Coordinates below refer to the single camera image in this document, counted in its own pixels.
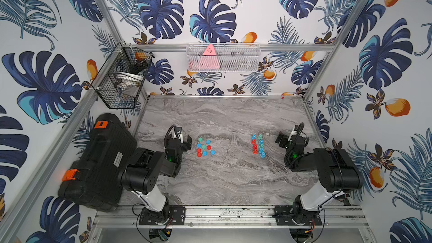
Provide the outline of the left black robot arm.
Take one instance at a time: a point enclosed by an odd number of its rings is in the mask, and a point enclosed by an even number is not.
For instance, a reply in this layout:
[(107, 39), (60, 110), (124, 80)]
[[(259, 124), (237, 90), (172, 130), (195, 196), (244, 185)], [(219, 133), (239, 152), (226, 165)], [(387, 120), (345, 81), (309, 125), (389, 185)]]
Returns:
[(160, 175), (176, 177), (182, 164), (183, 153), (191, 150), (192, 139), (177, 125), (169, 127), (163, 139), (164, 150), (153, 151), (139, 147), (119, 175), (124, 190), (139, 198), (142, 206), (137, 214), (142, 225), (165, 225), (170, 222), (170, 204), (156, 183)]

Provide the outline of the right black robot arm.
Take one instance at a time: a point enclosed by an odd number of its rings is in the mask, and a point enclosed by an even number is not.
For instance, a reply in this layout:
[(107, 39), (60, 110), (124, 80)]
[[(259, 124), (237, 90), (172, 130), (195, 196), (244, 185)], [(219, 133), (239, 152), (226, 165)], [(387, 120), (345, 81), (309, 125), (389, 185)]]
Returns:
[(274, 217), (279, 226), (309, 224), (320, 225), (324, 205), (332, 199), (345, 198), (363, 186), (357, 166), (344, 149), (315, 148), (311, 153), (304, 150), (308, 137), (303, 133), (304, 123), (294, 127), (291, 134), (282, 132), (275, 143), (285, 149), (285, 167), (295, 173), (316, 171), (318, 182), (306, 193), (295, 198), (291, 206), (277, 206)]

